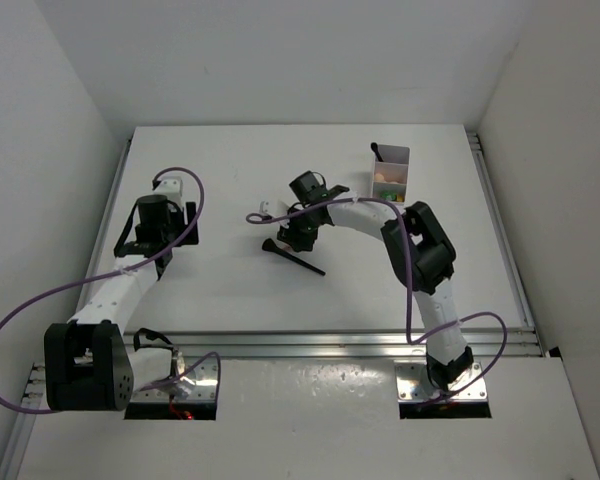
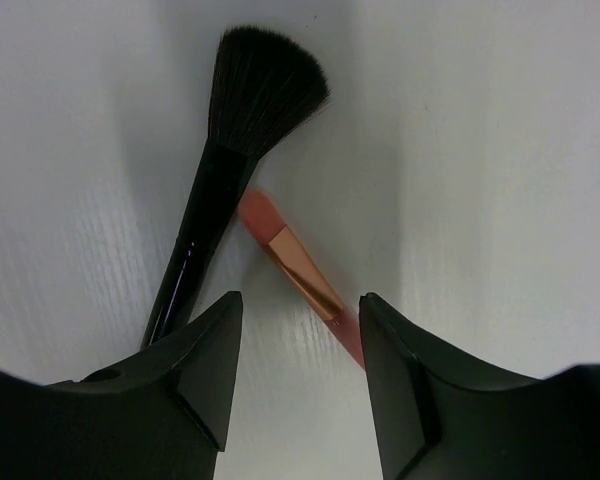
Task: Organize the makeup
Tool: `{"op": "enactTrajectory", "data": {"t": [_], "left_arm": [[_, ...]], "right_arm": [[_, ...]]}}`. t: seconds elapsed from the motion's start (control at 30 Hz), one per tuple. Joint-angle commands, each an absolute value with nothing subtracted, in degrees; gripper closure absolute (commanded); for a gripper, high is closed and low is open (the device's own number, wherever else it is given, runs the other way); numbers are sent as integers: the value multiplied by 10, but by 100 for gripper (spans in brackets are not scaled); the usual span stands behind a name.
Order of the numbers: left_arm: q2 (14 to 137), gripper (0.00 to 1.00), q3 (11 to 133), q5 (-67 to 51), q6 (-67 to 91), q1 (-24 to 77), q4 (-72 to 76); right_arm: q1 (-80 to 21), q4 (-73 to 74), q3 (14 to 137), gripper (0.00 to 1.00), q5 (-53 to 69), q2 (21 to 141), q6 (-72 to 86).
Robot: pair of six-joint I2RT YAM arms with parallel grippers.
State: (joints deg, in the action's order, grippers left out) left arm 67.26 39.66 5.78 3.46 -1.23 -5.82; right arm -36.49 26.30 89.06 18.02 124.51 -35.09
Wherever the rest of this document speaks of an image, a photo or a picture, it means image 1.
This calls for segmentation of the large black makeup brush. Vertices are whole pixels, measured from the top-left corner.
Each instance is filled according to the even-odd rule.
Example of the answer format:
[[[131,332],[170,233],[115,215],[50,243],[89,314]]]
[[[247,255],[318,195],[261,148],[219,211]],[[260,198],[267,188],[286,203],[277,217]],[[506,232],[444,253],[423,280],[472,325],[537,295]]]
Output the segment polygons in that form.
[[[308,262],[292,255],[291,253],[289,253],[286,250],[283,250],[281,247],[279,247],[275,241],[271,238],[267,238],[263,241],[262,245],[261,245],[261,249],[265,252],[268,253],[273,253],[274,255],[277,255],[283,259],[286,259],[302,268],[305,268],[313,273],[316,273],[322,277],[324,277],[326,275],[326,272],[309,264]]]

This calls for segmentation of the green tube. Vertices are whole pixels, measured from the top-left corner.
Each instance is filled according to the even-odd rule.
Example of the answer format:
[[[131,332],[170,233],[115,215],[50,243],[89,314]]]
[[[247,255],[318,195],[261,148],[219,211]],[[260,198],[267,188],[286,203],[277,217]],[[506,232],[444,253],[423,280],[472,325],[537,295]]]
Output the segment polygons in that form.
[[[390,201],[390,202],[398,201],[398,194],[395,191],[391,191],[391,190],[381,191],[379,193],[379,197],[383,200]]]

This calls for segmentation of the black brush pink handle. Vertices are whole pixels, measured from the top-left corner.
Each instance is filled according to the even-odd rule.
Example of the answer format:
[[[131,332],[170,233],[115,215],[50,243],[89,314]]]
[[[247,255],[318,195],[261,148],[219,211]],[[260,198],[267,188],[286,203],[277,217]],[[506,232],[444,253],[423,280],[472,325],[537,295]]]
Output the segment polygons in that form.
[[[384,158],[381,155],[381,152],[380,152],[380,149],[379,149],[379,145],[376,142],[372,142],[370,144],[370,148],[371,148],[372,152],[375,155],[376,161],[378,163],[383,163],[384,162]]]

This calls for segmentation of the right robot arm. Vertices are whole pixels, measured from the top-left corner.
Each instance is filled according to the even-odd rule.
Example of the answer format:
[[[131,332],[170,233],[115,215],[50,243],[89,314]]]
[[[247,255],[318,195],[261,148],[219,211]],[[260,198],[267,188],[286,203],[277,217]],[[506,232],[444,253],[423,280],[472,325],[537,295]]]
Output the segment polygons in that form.
[[[456,251],[432,209],[416,202],[399,211],[378,199],[355,200],[342,185],[329,188],[307,171],[290,183],[297,203],[286,209],[277,239],[295,252],[310,252],[321,226],[349,228],[383,242],[407,297],[418,306],[425,328],[426,367],[434,388],[450,385],[473,363],[452,294]]]

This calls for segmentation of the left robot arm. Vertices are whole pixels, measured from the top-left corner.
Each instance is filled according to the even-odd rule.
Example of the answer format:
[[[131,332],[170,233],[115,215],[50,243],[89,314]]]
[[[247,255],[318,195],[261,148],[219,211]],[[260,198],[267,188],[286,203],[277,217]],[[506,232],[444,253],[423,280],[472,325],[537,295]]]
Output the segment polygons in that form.
[[[114,246],[114,275],[66,323],[44,335],[46,397],[54,411],[121,411],[132,395],[172,377],[175,346],[136,344],[126,326],[145,294],[165,273],[173,249],[196,245],[195,203],[164,194],[138,198]]]

